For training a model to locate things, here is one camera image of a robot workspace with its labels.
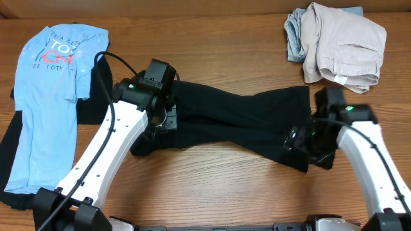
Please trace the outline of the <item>black t-shirt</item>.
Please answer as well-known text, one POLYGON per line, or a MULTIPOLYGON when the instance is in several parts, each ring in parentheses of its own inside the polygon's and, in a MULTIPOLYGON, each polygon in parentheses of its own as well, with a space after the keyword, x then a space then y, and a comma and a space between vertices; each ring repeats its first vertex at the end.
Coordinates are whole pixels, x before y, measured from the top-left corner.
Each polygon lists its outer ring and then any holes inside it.
POLYGON ((152 140, 139 138, 130 149, 134 156, 231 141, 270 160, 307 172, 305 155, 284 146, 292 128, 310 120, 310 90, 307 86, 240 96, 182 81, 175 103, 176 129, 157 132, 152 140))

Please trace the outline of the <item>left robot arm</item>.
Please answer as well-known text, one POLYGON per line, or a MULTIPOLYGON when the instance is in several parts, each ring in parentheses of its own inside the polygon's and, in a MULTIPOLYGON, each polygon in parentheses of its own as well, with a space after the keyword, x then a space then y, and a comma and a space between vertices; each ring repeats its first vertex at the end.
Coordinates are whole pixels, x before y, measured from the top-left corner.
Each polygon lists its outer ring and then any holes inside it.
POLYGON ((107 217, 103 206, 133 143, 153 139, 173 119, 171 88, 177 77, 170 64, 153 59, 147 70, 114 86, 103 122, 80 160, 54 190, 36 193, 36 230, 138 229, 130 221, 107 217))

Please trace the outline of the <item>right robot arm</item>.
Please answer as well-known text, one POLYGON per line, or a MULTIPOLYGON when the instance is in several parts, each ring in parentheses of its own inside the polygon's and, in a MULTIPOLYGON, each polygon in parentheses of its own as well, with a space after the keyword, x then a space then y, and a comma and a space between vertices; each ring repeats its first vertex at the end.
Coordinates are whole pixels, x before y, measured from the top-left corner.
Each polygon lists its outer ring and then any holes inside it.
POLYGON ((284 148, 324 169, 331 168, 333 155, 341 150, 361 186, 369 220, 359 227, 336 215, 310 215, 302 229, 410 230, 410 189, 387 150, 371 107, 347 104, 341 88, 327 87, 315 93, 315 104, 316 112, 292 128, 284 148))

